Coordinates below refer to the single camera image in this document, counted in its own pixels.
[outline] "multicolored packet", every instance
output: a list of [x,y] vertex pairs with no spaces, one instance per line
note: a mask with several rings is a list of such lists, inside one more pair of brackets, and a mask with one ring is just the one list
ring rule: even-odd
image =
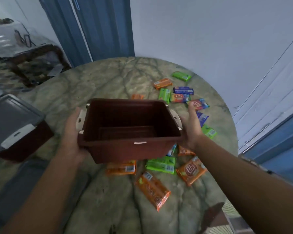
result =
[[160,89],[160,95],[158,99],[164,100],[167,104],[169,104],[170,99],[170,90],[169,89]]
[[170,101],[174,103],[186,103],[190,101],[190,95],[188,94],[171,94]]
[[171,150],[168,151],[168,153],[166,154],[166,156],[172,157],[174,155],[174,152],[175,152],[176,148],[177,148],[177,144],[174,144],[174,146],[172,147]]
[[196,115],[199,118],[201,127],[203,127],[204,123],[206,122],[207,118],[209,118],[209,116],[207,116],[204,113],[201,113],[199,111],[196,111]]
[[159,90],[161,88],[165,88],[166,86],[172,85],[172,82],[168,78],[161,79],[157,82],[154,82],[154,87]]
[[131,99],[143,99],[144,95],[142,94],[133,94],[131,95]]
[[176,72],[172,73],[172,77],[175,77],[177,79],[180,79],[180,80],[187,82],[192,76],[188,75],[186,73],[180,72],[180,71],[176,71]]
[[154,205],[157,211],[160,210],[171,194],[171,191],[149,172],[143,173],[136,181],[136,185],[144,193],[151,204]]
[[186,155],[195,155],[195,153],[193,153],[192,151],[190,151],[189,149],[185,149],[182,146],[178,146],[179,148],[179,153],[178,156],[186,156]]
[[213,128],[208,127],[207,125],[203,125],[202,131],[210,139],[213,139],[217,134],[217,132]]
[[194,102],[194,108],[196,111],[206,109],[209,107],[209,105],[205,102],[204,98],[196,99],[190,102]]
[[164,172],[164,173],[175,173],[175,158],[174,157],[159,157],[148,159],[146,168],[149,170]]
[[176,172],[179,177],[184,180],[187,186],[191,186],[195,180],[197,180],[207,171],[205,166],[202,167],[201,165],[203,165],[202,162],[197,156],[195,156],[186,164],[176,169]]
[[137,162],[135,160],[127,163],[109,163],[106,168],[106,175],[128,175],[136,174]]
[[174,87],[173,89],[175,94],[194,94],[194,90],[188,86]]

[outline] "person's left hand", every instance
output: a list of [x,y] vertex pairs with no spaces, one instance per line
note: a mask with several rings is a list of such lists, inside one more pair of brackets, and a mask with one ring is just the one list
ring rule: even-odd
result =
[[65,161],[72,162],[74,165],[80,165],[89,154],[85,149],[81,149],[77,143],[78,131],[76,129],[76,121],[80,110],[77,107],[66,120],[61,145],[57,152],[58,156],[61,156]]

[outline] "green marble surface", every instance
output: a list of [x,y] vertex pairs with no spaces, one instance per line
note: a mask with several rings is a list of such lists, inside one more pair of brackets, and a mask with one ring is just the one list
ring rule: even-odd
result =
[[[174,71],[192,75],[187,82],[171,77]],[[218,135],[214,141],[237,155],[237,133],[231,114],[220,95],[201,77],[182,66],[167,61],[129,57],[112,58],[92,62],[68,70],[54,77],[19,98],[29,102],[46,114],[46,121],[55,136],[37,152],[38,157],[51,159],[57,149],[64,122],[76,106],[83,109],[90,98],[130,98],[131,94],[143,94],[145,99],[157,99],[159,91],[153,82],[170,78],[173,86],[191,86],[192,98],[204,98],[210,105],[203,112],[210,117],[207,125]],[[184,104],[170,103],[169,107],[179,115],[188,117]],[[177,167],[189,160],[178,158]],[[15,170],[17,165],[4,169]],[[92,176],[92,181],[75,208],[65,233],[197,233],[204,211],[225,195],[209,172],[195,181],[191,187],[176,175],[155,172],[157,178],[172,191],[159,212],[134,184],[133,176],[105,176],[105,165],[95,164],[90,156],[82,170]]]

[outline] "person's left arm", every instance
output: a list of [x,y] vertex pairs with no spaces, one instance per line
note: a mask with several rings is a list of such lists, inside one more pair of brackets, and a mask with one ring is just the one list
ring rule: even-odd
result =
[[30,196],[4,226],[4,234],[46,234],[58,231],[79,165],[87,152],[79,149],[76,120],[80,109],[67,119],[61,145]]

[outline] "floor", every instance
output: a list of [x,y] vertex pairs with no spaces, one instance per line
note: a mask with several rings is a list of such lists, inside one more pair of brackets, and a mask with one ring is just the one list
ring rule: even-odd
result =
[[[35,58],[31,62],[24,62],[18,66],[34,85],[40,85],[50,79],[47,74],[53,68],[41,58]],[[19,76],[11,72],[4,60],[0,59],[0,89],[7,94],[17,95],[20,92],[31,91],[33,88],[24,86]]]

